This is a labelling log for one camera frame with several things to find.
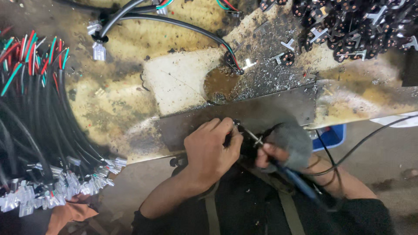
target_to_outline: metal plate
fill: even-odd
[[[200,110],[161,118],[160,128],[169,151],[183,150],[184,139],[201,124],[213,118],[230,117],[254,133],[263,132],[275,124],[290,121],[293,115],[299,125],[314,120],[314,85],[278,92],[228,105],[206,107]]]

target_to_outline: hand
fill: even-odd
[[[224,147],[228,133],[232,134],[231,142]],[[199,193],[209,189],[238,160],[242,140],[243,136],[229,117],[206,122],[187,136],[184,146],[189,164],[182,172]]]
[[[255,165],[260,168],[267,168],[270,157],[284,163],[289,158],[289,153],[273,144],[265,143],[263,147],[259,148],[257,151]]]

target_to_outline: wrist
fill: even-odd
[[[175,177],[180,184],[183,195],[188,198],[205,192],[211,186],[200,182],[196,176],[193,176],[188,166]]]

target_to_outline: blue container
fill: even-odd
[[[335,125],[330,126],[330,130],[322,133],[321,138],[325,143],[326,148],[335,148],[342,144],[345,141],[345,136],[347,133],[347,125]],[[324,146],[322,145],[319,138],[312,141],[313,143],[313,152],[323,150]]]

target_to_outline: black shirt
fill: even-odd
[[[321,199],[334,201],[326,193]],[[377,199],[345,200],[337,212],[327,212],[298,191],[293,200],[307,235],[395,233]],[[215,202],[221,234],[291,234],[277,191],[238,165],[221,178]],[[136,211],[132,226],[133,234],[209,234],[205,202],[198,197],[153,220]]]

